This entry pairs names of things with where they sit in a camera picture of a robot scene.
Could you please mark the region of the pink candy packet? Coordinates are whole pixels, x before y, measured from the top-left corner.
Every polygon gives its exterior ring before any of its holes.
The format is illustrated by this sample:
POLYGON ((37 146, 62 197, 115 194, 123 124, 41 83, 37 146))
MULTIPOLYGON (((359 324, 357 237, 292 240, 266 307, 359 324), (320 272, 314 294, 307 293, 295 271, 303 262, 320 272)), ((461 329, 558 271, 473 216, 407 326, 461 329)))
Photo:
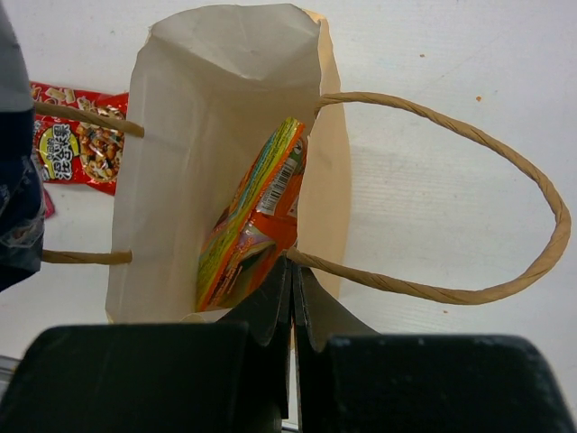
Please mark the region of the pink candy packet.
POLYGON ((55 214, 55 207, 51 200, 50 194, 46 189, 43 190, 43 202, 45 218, 48 219, 53 217, 55 214))

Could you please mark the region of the orange snack packet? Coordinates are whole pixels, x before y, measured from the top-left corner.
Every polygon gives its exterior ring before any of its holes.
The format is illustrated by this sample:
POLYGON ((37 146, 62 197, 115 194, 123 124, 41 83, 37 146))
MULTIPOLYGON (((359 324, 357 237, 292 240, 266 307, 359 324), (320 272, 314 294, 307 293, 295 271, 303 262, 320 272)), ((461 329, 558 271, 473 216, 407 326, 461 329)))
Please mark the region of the orange snack packet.
POLYGON ((195 310, 231 309, 263 283, 297 242, 307 164, 305 125, 287 118, 240 181, 199 256, 195 310))

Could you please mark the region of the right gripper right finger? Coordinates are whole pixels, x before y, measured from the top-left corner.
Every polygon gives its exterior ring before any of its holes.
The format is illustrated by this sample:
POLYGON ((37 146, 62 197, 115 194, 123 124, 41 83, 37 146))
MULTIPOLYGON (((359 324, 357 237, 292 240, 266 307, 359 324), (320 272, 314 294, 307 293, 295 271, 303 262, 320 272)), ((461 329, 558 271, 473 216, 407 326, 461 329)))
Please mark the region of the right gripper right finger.
POLYGON ((296 343, 298 425, 302 432, 336 432, 341 418, 336 365, 341 341, 377 332, 320 284, 313 271, 293 263, 292 317, 296 343))

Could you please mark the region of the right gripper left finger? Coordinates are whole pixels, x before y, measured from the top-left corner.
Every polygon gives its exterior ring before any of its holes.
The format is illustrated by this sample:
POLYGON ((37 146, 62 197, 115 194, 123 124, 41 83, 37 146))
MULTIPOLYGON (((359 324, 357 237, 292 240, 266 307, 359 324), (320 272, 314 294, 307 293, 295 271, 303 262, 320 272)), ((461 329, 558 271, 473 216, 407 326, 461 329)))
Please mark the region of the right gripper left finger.
POLYGON ((240 332, 234 349, 234 419, 284 419, 289 409, 292 276, 281 256, 259 288, 220 321, 240 332))

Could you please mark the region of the blue Burts chips bag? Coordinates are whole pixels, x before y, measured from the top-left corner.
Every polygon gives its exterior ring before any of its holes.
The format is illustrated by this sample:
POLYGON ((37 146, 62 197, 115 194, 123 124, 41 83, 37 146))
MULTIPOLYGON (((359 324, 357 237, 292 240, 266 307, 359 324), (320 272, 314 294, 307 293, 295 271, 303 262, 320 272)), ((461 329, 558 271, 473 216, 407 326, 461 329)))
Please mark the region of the blue Burts chips bag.
POLYGON ((21 46, 1 9, 1 289, 41 268, 44 197, 32 158, 35 112, 21 46))

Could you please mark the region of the red mixed nuts packet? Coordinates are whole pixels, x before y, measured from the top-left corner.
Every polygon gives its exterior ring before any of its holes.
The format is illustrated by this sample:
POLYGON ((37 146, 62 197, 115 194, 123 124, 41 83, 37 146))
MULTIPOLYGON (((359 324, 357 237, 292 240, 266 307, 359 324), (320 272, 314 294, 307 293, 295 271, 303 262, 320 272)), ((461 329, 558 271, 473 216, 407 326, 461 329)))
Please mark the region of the red mixed nuts packet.
MULTIPOLYGON (((125 119, 129 95, 109 95, 32 81, 37 102, 125 119)), ((49 115, 34 121, 36 163, 47 183, 86 184, 113 196, 124 150, 124 134, 102 126, 49 115)))

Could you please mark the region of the brown paper bag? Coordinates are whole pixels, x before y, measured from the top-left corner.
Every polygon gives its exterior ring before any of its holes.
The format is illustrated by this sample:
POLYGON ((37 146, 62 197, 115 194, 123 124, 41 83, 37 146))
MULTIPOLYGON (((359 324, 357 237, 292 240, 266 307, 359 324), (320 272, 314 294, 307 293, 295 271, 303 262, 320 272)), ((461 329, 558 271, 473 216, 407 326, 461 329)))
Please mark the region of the brown paper bag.
POLYGON ((196 313, 199 256, 245 173, 289 117, 305 125, 307 164, 290 260, 377 290, 454 305, 516 294, 562 257, 571 216, 535 165, 478 128, 400 97, 340 89, 326 19, 294 5, 206 6, 155 23, 138 53, 124 120, 38 103, 43 115, 124 134, 109 253, 45 251, 46 263, 109 267, 105 308, 116 323, 196 313), (509 160, 541 189, 555 226, 543 252, 512 281, 451 290, 342 265, 351 205, 343 105, 389 106, 424 117, 509 160))

